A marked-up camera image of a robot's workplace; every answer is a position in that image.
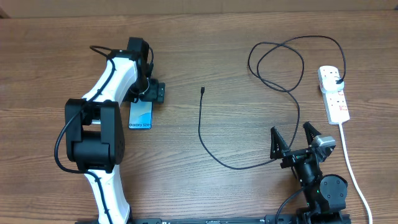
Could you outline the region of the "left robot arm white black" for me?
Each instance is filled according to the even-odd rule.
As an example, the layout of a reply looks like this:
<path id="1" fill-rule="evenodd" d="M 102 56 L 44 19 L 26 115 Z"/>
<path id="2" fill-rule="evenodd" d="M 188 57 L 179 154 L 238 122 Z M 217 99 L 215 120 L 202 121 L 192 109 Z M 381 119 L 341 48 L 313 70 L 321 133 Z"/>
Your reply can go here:
<path id="1" fill-rule="evenodd" d="M 165 84 L 152 77 L 153 50 L 140 37 L 130 37 L 127 48 L 92 45 L 106 59 L 106 68 L 95 86 L 81 98 L 65 104 L 65 125 L 54 147 L 57 165 L 65 172 L 58 150 L 65 138 L 67 157 L 76 174 L 91 185 L 98 208 L 95 223 L 134 223 L 132 208 L 124 195 L 120 164 L 126 148 L 121 105 L 130 104 L 133 129 L 149 129 L 155 103 L 165 98 Z"/>

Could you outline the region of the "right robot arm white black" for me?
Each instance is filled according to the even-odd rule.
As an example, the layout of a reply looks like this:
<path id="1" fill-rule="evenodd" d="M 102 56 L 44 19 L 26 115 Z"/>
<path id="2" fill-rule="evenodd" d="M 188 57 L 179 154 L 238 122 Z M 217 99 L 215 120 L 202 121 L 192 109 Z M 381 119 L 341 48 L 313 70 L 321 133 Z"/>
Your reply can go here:
<path id="1" fill-rule="evenodd" d="M 339 175 L 323 175 L 320 163 L 336 147 L 331 136 L 324 136 L 308 121 L 303 124 L 308 147 L 291 150 L 278 130 L 271 128 L 270 158 L 280 159 L 281 168 L 293 170 L 300 189 L 286 199 L 275 215 L 266 215 L 266 223 L 350 223 L 349 215 L 341 213 L 346 208 L 347 181 Z M 283 215 L 285 205 L 298 194 L 304 194 L 307 206 L 296 209 L 293 215 Z"/>

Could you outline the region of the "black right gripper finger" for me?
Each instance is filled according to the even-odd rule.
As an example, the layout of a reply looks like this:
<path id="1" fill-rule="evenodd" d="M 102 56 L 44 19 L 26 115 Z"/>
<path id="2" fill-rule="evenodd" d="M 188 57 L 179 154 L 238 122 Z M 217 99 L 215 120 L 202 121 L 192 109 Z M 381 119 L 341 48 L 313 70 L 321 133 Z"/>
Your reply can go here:
<path id="1" fill-rule="evenodd" d="M 321 132 L 319 132 L 317 129 L 315 129 L 309 121 L 305 122 L 303 124 L 303 128 L 305 130 L 305 135 L 307 138 L 307 143 L 308 145 L 311 145 L 313 140 L 315 139 L 316 136 L 321 135 Z"/>
<path id="2" fill-rule="evenodd" d="M 280 132 L 276 127 L 271 128 L 271 159 L 281 159 L 287 152 L 290 151 L 290 147 L 287 145 Z"/>

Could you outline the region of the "blue Galaxy S24+ smartphone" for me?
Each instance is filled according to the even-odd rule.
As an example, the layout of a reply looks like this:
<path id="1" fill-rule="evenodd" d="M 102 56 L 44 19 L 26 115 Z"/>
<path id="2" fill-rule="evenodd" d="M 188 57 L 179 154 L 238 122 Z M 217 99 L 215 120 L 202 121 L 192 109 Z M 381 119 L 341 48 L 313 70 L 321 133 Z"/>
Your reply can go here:
<path id="1" fill-rule="evenodd" d="M 138 101 L 130 103 L 129 129 L 152 128 L 152 102 Z"/>

